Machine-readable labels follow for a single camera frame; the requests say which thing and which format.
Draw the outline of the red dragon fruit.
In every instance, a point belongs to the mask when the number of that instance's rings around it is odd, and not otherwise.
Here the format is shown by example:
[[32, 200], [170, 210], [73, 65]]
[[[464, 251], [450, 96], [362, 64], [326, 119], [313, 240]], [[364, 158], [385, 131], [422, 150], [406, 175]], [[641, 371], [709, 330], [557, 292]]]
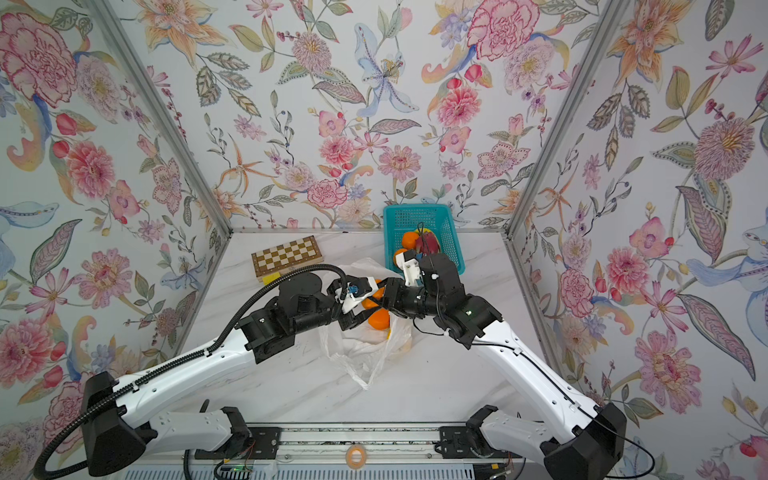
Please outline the red dragon fruit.
[[420, 234], [415, 242], [418, 253], [430, 256], [441, 252], [441, 247], [436, 235], [431, 231]]

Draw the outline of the orange fruit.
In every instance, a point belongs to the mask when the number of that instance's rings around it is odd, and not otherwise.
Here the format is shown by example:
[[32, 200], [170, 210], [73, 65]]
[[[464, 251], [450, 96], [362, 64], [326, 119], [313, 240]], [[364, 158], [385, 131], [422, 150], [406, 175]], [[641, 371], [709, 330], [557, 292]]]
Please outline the orange fruit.
[[385, 294], [385, 288], [378, 289], [373, 295], [364, 299], [361, 306], [365, 310], [378, 309], [382, 306], [382, 299]]
[[415, 231], [409, 231], [403, 234], [401, 238], [401, 247], [406, 250], [415, 250], [416, 243], [419, 240], [419, 234]]
[[408, 252], [405, 248], [398, 249], [393, 255], [393, 263], [395, 266], [399, 266], [398, 258], [404, 256]]
[[387, 310], [378, 309], [369, 316], [367, 322], [375, 330], [385, 331], [390, 328], [391, 316]]

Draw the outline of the translucent white plastic bag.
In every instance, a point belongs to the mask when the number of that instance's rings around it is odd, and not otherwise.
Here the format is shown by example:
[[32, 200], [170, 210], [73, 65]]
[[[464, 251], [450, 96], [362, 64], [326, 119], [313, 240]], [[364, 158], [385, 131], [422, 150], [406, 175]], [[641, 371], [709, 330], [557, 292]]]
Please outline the translucent white plastic bag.
[[339, 370], [362, 389], [369, 390], [382, 373], [411, 350], [413, 328], [410, 320], [394, 314], [387, 330], [367, 322], [342, 331], [337, 323], [318, 329], [321, 351]]

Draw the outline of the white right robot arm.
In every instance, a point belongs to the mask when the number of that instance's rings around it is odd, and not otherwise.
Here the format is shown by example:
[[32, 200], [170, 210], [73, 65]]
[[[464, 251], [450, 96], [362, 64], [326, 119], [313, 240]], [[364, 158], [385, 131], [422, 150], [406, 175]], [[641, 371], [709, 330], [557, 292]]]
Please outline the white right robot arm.
[[396, 255], [402, 278], [387, 280], [383, 307], [435, 325], [495, 367], [532, 406], [524, 420], [486, 405], [465, 427], [475, 451], [505, 451], [542, 465], [553, 479], [606, 479], [624, 454], [626, 416], [577, 392], [534, 354], [481, 296], [466, 292], [457, 266], [443, 254]]

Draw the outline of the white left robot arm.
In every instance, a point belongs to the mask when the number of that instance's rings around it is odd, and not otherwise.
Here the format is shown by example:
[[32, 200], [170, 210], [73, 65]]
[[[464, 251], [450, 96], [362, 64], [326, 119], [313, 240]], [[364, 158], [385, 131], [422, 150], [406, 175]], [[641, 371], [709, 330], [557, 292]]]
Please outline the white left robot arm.
[[232, 325], [199, 349], [138, 374], [88, 381], [84, 408], [105, 404], [81, 427], [89, 475], [115, 473], [145, 454], [202, 450], [231, 458], [247, 450], [254, 441], [237, 408], [184, 413], [170, 406], [292, 347], [299, 333], [333, 322], [354, 326], [354, 309], [378, 289], [376, 281], [352, 276], [325, 287], [312, 271], [272, 285], [275, 297], [258, 310], [246, 304]]

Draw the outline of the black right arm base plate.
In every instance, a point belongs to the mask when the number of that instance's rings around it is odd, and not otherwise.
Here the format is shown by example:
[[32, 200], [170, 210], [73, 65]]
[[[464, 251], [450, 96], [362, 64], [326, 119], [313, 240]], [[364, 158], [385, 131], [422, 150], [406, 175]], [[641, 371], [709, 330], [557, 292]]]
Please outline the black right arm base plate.
[[453, 460], [519, 458], [519, 455], [512, 452], [492, 448], [482, 435], [480, 427], [483, 422], [497, 411], [496, 406], [485, 405], [464, 424], [440, 427], [439, 439], [434, 445], [435, 452], [443, 459]]

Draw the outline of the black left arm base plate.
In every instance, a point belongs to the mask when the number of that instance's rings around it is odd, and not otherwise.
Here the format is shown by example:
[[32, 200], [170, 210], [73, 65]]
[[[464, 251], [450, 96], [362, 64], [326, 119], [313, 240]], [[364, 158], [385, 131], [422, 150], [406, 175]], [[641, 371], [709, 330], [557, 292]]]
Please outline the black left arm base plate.
[[282, 434], [280, 427], [248, 426], [236, 407], [223, 407], [220, 412], [230, 423], [230, 438], [216, 450], [195, 450], [195, 460], [276, 459]]

